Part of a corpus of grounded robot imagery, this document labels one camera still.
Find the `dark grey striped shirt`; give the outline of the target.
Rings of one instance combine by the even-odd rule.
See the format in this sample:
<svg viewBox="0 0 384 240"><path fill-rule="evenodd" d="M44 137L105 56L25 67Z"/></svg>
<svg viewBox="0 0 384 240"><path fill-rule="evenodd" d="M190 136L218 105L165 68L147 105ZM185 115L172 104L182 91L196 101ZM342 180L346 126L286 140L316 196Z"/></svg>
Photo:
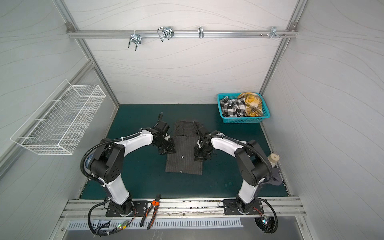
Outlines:
<svg viewBox="0 0 384 240"><path fill-rule="evenodd" d="M175 153L167 155L165 171L190 175L203 174L203 163L195 161L195 146L198 133L193 122L178 121L174 125L173 136Z"/></svg>

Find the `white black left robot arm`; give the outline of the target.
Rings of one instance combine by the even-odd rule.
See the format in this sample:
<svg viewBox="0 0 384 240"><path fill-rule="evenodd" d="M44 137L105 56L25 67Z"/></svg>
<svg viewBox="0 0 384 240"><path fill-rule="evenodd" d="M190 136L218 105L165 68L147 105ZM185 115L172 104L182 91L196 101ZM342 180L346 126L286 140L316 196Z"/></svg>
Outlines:
<svg viewBox="0 0 384 240"><path fill-rule="evenodd" d="M103 139L101 145L91 150L84 160L84 167L100 181L117 214L128 216L134 208L122 179L125 156L149 145L157 147L160 155L174 153L175 143L168 134L169 128L167 123L158 120L153 127L143 128L136 134L115 140Z"/></svg>

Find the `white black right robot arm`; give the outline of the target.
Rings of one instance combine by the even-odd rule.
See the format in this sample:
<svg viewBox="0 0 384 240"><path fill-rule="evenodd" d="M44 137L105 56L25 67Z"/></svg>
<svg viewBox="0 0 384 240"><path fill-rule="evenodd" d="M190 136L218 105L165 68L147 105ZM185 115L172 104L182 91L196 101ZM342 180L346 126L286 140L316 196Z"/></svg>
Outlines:
<svg viewBox="0 0 384 240"><path fill-rule="evenodd" d="M209 133L204 126L193 122L198 136L195 146L195 161L207 161L212 158L214 150L220 150L236 159L239 172L243 178L241 189L236 197L235 208L240 214L247 215L254 204L261 201L258 194L264 185L273 181L273 165L263 149L255 140L239 141L219 131Z"/></svg>

